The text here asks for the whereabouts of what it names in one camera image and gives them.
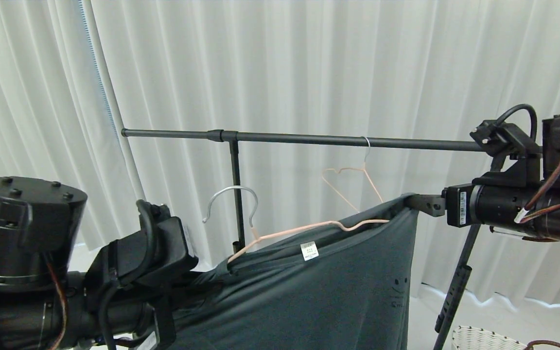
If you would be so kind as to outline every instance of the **clothing rack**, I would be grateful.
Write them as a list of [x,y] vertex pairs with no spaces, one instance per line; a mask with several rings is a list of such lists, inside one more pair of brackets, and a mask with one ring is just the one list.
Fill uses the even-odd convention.
[[[123,137],[149,137],[149,138],[182,138],[182,139],[201,139],[215,142],[228,142],[230,161],[233,175],[233,185],[241,185],[241,172],[239,168],[239,142],[275,142],[275,143],[295,143],[295,144],[326,144],[334,146],[358,146],[358,147],[377,147],[377,148],[402,148],[402,149],[432,149],[440,151],[467,151],[484,152],[478,144],[473,141],[445,141],[445,140],[414,140],[402,138],[368,138],[364,137],[339,137],[331,135],[300,135],[300,134],[275,134],[275,133],[244,133],[240,131],[214,129],[209,131],[175,131],[175,130],[145,130],[145,129],[122,129]],[[235,214],[237,219],[238,241],[233,242],[233,251],[238,252],[245,246],[245,227],[243,222],[243,202],[242,192],[234,191],[235,195]],[[418,197],[418,202],[429,201],[433,196],[423,195]],[[427,203],[425,208],[429,208],[433,216],[434,207],[437,215],[444,215],[444,208],[432,206]],[[457,312],[457,306],[465,290],[470,271],[466,265],[468,257],[474,246],[478,226],[475,225],[469,233],[460,260],[458,271],[464,272],[462,278],[453,278],[447,299],[444,301],[443,312],[440,313],[436,323],[438,340],[434,350],[442,350],[444,341],[449,334],[453,317]]]

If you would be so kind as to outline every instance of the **basket handle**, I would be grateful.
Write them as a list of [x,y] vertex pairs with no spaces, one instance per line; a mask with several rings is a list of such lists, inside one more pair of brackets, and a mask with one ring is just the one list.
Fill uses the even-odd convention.
[[524,350],[534,350],[533,346],[534,345],[540,345],[540,344],[552,345],[552,346],[556,346],[557,348],[560,348],[560,343],[557,343],[556,341],[534,340],[534,341],[531,341],[531,343],[528,343],[528,345],[526,346],[526,348],[524,348]]

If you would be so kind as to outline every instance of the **wire connector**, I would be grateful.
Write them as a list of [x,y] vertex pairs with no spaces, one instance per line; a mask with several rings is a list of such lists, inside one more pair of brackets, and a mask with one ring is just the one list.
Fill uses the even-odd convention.
[[519,224],[520,222],[522,222],[522,219],[524,219],[524,217],[527,215],[528,210],[522,208],[520,209],[520,212],[518,213],[518,215],[516,215],[515,219],[513,219],[513,222],[515,222],[516,224]]

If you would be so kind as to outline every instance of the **white floor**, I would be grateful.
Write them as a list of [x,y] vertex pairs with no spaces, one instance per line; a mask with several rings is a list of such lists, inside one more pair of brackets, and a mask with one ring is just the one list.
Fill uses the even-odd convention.
[[[96,252],[88,252],[80,246],[73,252],[70,269],[86,271]],[[408,350],[431,350],[438,334],[434,331],[436,318],[442,308],[445,294],[423,285],[418,297],[409,304]],[[485,303],[479,303],[473,294],[466,293],[454,319],[453,327],[475,326],[511,337],[523,343],[537,339],[560,342],[560,306],[527,299],[515,308],[506,297],[495,295]],[[451,337],[444,348],[451,349]]]

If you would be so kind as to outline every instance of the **horizontal rod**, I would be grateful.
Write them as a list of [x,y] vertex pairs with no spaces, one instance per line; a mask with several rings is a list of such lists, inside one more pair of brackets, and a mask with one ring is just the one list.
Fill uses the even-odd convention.
[[[271,133],[242,133],[240,131],[210,130],[210,131],[171,131],[171,130],[138,130],[123,129],[124,137],[151,138],[186,138],[221,140],[221,134],[235,135],[236,141],[278,142],[301,144],[329,144],[335,146],[368,146],[364,137],[337,137],[328,135],[299,135],[299,134],[271,134]],[[406,149],[435,149],[441,151],[469,151],[483,152],[473,141],[444,141],[444,140],[413,140],[402,138],[372,138],[368,141],[372,147],[406,148]]]

